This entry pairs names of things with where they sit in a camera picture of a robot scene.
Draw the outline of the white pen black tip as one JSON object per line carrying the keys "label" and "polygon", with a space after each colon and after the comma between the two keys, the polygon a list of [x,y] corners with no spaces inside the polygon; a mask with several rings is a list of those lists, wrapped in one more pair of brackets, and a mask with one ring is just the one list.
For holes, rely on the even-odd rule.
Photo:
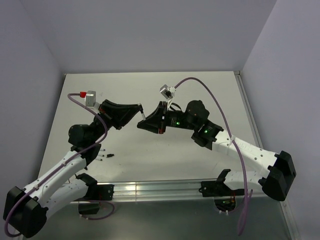
{"label": "white pen black tip", "polygon": [[142,115],[142,119],[146,120],[146,116],[145,116],[144,112],[141,112],[141,115]]}

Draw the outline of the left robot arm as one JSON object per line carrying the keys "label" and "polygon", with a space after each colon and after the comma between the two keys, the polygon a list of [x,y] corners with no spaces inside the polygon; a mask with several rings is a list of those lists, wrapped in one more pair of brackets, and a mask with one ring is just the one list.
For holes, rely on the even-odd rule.
{"label": "left robot arm", "polygon": [[108,130],[120,130],[138,113],[141,104],[117,104],[105,100],[93,108],[80,104],[94,115],[91,124],[76,124],[68,131],[71,149],[54,167],[23,188],[13,187],[6,196],[3,219],[4,232],[10,238],[23,235],[31,238],[47,220],[64,206],[76,200],[93,201],[98,182],[86,169],[101,149]]}

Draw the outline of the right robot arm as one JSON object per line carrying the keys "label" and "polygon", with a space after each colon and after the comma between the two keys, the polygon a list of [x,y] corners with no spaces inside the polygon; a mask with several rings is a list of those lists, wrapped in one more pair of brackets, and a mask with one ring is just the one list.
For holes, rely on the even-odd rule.
{"label": "right robot arm", "polygon": [[252,171],[224,169],[215,180],[200,183],[203,197],[243,196],[244,185],[249,190],[262,191],[273,200],[283,202],[297,175],[292,156],[286,151],[275,153],[229,136],[221,126],[211,122],[209,111],[200,100],[192,100],[185,111],[168,110],[159,102],[153,113],[138,122],[137,128],[154,134],[164,134],[168,127],[193,131],[191,139],[200,147],[243,160]]}

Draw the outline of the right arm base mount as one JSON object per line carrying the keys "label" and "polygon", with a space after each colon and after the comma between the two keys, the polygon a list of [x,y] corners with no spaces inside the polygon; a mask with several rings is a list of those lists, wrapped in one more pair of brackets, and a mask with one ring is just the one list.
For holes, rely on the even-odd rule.
{"label": "right arm base mount", "polygon": [[214,200],[214,205],[219,212],[229,213],[235,210],[236,195],[233,190],[227,187],[224,183],[219,181],[202,181],[198,192],[202,194],[204,198],[209,197],[222,197],[218,200]]}

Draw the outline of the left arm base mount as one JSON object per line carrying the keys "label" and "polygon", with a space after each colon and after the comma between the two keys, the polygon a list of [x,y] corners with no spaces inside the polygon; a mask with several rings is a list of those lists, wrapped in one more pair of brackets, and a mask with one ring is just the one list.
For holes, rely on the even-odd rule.
{"label": "left arm base mount", "polygon": [[98,184],[88,188],[87,193],[75,201],[78,202],[78,213],[88,220],[102,220],[115,212],[111,202],[114,194],[113,184]]}

